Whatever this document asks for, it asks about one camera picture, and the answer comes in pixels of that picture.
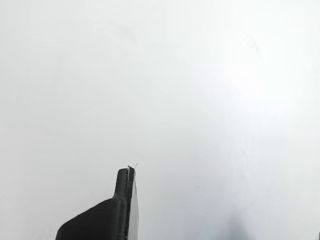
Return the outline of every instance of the white backdrop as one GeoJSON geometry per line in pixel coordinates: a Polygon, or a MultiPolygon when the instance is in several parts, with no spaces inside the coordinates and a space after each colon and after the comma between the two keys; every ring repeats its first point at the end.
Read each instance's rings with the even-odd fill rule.
{"type": "Polygon", "coordinates": [[[314,240],[318,0],[1,0],[0,239],[137,166],[139,240],[314,240]]]}

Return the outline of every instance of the black foam piece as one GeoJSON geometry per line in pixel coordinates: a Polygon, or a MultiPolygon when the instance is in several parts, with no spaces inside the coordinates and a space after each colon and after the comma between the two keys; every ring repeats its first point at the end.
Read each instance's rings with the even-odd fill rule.
{"type": "Polygon", "coordinates": [[[135,170],[129,166],[118,171],[113,198],[67,221],[55,239],[137,240],[138,221],[135,170]]]}

